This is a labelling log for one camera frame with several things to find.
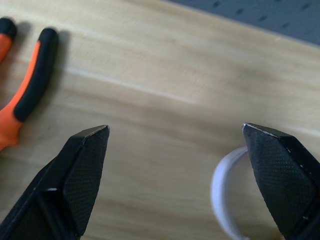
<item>pliers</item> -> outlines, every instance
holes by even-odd
[[[0,64],[10,50],[17,27],[9,18],[0,18]],[[18,142],[19,129],[43,96],[56,59],[58,33],[42,30],[35,44],[26,75],[11,101],[0,110],[0,151]]]

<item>wood grain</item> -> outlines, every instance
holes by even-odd
[[[320,50],[161,0],[11,0],[18,24],[0,104],[22,82],[41,30],[61,45],[50,88],[0,162],[0,215],[68,137],[111,128],[84,240],[226,240],[210,206],[220,159],[244,122],[295,135],[320,157]],[[247,161],[229,205],[252,239],[279,239]]]

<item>gray pegboard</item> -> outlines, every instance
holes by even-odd
[[[320,0],[168,0],[320,45]]]

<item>orange and black pliers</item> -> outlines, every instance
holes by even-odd
[[[0,18],[0,63],[10,50],[17,27],[9,18]],[[42,30],[33,50],[26,75],[12,100],[0,110],[0,151],[18,142],[18,132],[44,94],[57,54],[58,33]]]

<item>light wood surface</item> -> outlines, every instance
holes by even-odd
[[[49,90],[0,156],[0,217],[71,135],[111,128],[84,240],[227,240],[210,205],[220,159],[244,122],[295,135],[320,159],[320,50],[160,0],[3,0],[18,24],[0,104],[21,83],[41,30],[61,31]],[[229,205],[254,240],[280,235],[248,160]]]

